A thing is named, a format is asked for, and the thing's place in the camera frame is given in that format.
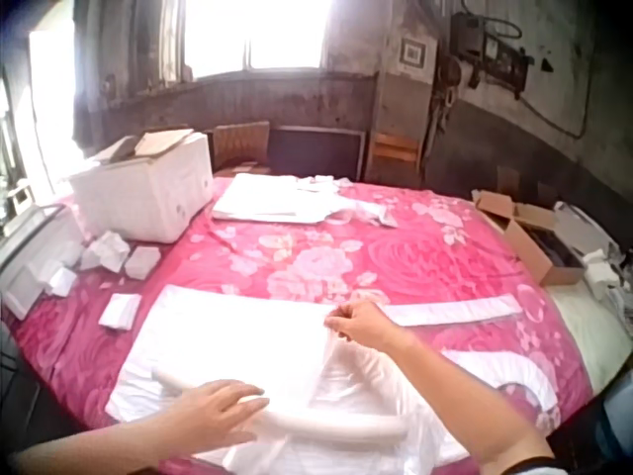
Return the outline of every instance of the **sleeve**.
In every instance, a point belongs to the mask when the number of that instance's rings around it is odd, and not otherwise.
[[[501,475],[567,475],[567,472],[555,458],[534,457],[517,463]]]

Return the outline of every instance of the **framed picture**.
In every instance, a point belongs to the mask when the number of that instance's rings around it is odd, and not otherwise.
[[[424,69],[426,45],[409,38],[403,38],[400,45],[400,63],[417,69]]]

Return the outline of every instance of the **chair backrest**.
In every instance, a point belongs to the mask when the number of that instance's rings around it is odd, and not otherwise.
[[[269,122],[253,122],[214,129],[214,166],[220,170],[237,161],[268,162]]]
[[[416,163],[419,154],[417,141],[406,137],[390,136],[378,132],[372,135],[372,155],[382,158]]]

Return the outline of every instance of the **wall-mounted device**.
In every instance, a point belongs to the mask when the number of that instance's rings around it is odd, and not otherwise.
[[[451,18],[451,54],[473,64],[468,85],[475,89],[482,71],[500,85],[514,92],[518,100],[525,90],[527,69],[534,59],[523,48],[516,49],[486,28],[487,19],[469,13],[456,13]]]

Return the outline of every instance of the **pink rose pattern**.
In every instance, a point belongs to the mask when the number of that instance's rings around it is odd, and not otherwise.
[[[216,197],[228,184],[216,179]],[[415,331],[437,349],[506,350],[531,358],[557,388],[559,407],[539,415],[524,390],[508,388],[507,393],[543,430],[552,430],[592,397],[579,351],[556,307],[471,203],[430,191],[364,184],[344,194],[389,206],[399,227],[357,220],[344,226],[336,220],[318,226],[214,222],[205,210],[178,242],[160,247],[162,260],[144,282],[105,269],[81,272],[68,298],[41,297],[23,322],[6,309],[2,317],[60,404],[89,428],[112,423],[106,402],[149,309],[167,284],[331,305],[352,297],[415,304],[511,293],[524,315]],[[98,325],[115,292],[142,295],[129,332]],[[442,473],[475,473],[473,468],[464,462]],[[184,460],[168,461],[161,469],[222,473]]]

